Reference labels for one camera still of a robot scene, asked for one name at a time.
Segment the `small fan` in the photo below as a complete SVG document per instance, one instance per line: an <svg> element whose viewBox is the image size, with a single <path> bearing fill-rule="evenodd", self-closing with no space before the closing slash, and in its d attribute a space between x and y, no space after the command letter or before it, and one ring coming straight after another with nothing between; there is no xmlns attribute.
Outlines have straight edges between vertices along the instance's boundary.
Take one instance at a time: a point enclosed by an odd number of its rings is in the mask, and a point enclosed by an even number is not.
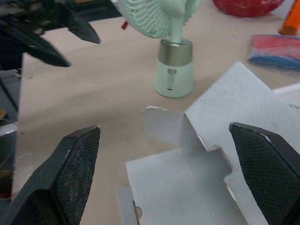
<svg viewBox="0 0 300 225"><path fill-rule="evenodd" d="M120 12L138 32L160 41L154 89L179 98L193 87L193 44L182 39L183 26L200 0L119 0Z"/></svg>

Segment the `white table surface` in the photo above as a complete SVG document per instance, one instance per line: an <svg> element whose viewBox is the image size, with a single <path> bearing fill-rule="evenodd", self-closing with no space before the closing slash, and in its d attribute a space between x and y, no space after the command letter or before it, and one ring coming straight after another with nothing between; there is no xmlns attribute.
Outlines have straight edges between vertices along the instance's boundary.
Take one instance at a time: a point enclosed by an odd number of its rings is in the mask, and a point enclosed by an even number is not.
<svg viewBox="0 0 300 225"><path fill-rule="evenodd" d="M14 192L74 130L100 124L102 136L94 181L81 224L119 225L116 188L128 185L125 162L173 149L143 133L148 105L183 111L235 61L241 60L270 88L297 82L296 73L247 63L253 34L277 34L282 20L235 18L220 13L210 0L184 29L194 43L195 87L181 99L169 99L152 87L159 40L139 34L123 18L92 22L102 44L84 42L66 29L48 32L50 40L73 63L53 67L26 56L19 115Z"/></svg>

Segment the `open box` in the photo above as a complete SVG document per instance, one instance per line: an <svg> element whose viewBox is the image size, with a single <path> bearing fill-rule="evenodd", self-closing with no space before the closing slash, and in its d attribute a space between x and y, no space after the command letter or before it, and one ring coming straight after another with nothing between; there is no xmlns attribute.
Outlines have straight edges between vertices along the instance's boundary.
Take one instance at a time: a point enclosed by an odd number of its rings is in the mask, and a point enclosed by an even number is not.
<svg viewBox="0 0 300 225"><path fill-rule="evenodd" d="M143 210L141 225L268 224L245 183L229 124L277 133L300 153L300 116L242 63L185 112L150 106L144 117L149 137L178 148L127 162L133 195L119 190L123 225L138 223L133 201Z"/></svg>

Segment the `red bowl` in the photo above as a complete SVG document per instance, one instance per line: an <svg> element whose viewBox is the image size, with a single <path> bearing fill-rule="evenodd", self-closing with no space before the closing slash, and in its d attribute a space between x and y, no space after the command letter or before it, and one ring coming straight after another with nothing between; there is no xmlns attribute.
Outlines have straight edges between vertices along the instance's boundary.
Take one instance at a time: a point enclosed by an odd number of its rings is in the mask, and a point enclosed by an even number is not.
<svg viewBox="0 0 300 225"><path fill-rule="evenodd" d="M284 0L213 0L223 13L238 17L266 15L276 9Z"/></svg>

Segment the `plastic bag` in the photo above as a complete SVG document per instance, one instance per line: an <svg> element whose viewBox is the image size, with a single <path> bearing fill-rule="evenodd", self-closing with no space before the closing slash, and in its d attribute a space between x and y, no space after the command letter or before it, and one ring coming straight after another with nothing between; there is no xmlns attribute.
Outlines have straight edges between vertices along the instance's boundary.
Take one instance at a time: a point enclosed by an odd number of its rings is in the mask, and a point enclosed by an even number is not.
<svg viewBox="0 0 300 225"><path fill-rule="evenodd" d="M258 65L300 70L300 37L255 35L248 60Z"/></svg>

